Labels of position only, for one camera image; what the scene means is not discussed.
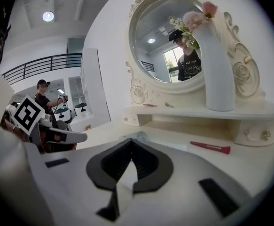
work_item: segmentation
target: vanity shelf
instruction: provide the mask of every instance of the vanity shelf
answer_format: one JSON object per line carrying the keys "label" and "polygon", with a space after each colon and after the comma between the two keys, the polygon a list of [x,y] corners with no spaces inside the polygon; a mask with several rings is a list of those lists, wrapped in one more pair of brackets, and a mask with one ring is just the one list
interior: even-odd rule
{"label": "vanity shelf", "polygon": [[124,113],[134,115],[167,115],[231,120],[273,120],[274,104],[268,101],[237,103],[236,109],[228,112],[212,111],[201,104],[175,108],[166,106],[149,107],[144,105],[133,105],[125,108]]}

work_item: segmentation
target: graphic t-shirt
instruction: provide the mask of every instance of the graphic t-shirt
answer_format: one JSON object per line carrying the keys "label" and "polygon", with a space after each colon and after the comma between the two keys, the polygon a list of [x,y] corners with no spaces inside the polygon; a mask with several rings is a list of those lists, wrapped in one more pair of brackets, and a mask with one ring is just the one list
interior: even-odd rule
{"label": "graphic t-shirt", "polygon": [[201,60],[195,50],[190,55],[183,54],[178,61],[178,80],[185,81],[202,71]]}
{"label": "graphic t-shirt", "polygon": [[51,107],[47,106],[47,103],[50,102],[50,100],[46,96],[41,95],[40,93],[38,93],[38,94],[36,94],[36,96],[34,98],[34,101],[36,103],[38,103],[45,110],[46,114],[49,114],[49,115],[52,116],[52,126],[56,127],[57,123],[56,123],[56,119],[55,119],[53,110],[52,110]]}

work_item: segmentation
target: man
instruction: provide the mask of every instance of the man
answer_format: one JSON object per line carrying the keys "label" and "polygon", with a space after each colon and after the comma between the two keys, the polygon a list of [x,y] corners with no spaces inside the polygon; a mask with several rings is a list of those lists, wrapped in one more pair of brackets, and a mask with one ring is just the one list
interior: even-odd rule
{"label": "man", "polygon": [[201,72],[201,60],[197,56],[196,51],[187,47],[186,43],[183,42],[182,31],[176,30],[169,35],[169,41],[173,41],[180,48],[183,49],[184,54],[178,61],[179,75],[178,80],[185,81]]}
{"label": "man", "polygon": [[49,83],[44,80],[39,80],[37,84],[38,93],[35,95],[34,101],[38,103],[43,109],[45,109],[46,114],[52,116],[52,126],[57,127],[56,119],[52,111],[52,107],[55,107],[66,101],[63,98],[58,98],[56,101],[51,102],[46,98],[45,94],[48,91]]}

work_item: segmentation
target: balcony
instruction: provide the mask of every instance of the balcony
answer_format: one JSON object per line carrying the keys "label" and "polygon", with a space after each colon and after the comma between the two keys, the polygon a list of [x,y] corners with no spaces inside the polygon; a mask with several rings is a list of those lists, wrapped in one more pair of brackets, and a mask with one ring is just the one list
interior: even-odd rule
{"label": "balcony", "polygon": [[17,66],[5,72],[2,76],[10,85],[12,85],[36,74],[45,73],[52,70],[80,67],[81,58],[81,53],[44,57]]}

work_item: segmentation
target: ornate mirror frame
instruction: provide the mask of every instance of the ornate mirror frame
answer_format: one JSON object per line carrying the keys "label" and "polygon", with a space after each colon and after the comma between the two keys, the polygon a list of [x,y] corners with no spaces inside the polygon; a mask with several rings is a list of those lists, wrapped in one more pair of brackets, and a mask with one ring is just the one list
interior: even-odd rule
{"label": "ornate mirror frame", "polygon": [[[187,81],[168,83],[153,78],[139,64],[134,53],[134,28],[142,12],[155,1],[157,0],[135,0],[135,3],[131,5],[129,21],[126,28],[125,42],[128,54],[128,62],[126,62],[126,65],[130,67],[128,71],[132,74],[131,96],[133,101],[138,104],[143,103],[144,99],[142,98],[144,94],[149,92],[147,89],[148,86],[151,87],[150,93],[152,97],[154,97],[154,94],[159,94],[158,92],[172,95],[186,94],[204,86],[203,72],[200,72]],[[194,1],[196,1],[200,7],[202,7],[206,1],[213,2],[213,0]],[[215,18],[213,18],[213,23],[217,37],[231,61],[237,95],[243,98],[254,96],[259,88],[259,72],[248,49],[238,38],[238,26],[232,24],[232,17],[228,12],[223,13],[219,9]]]}

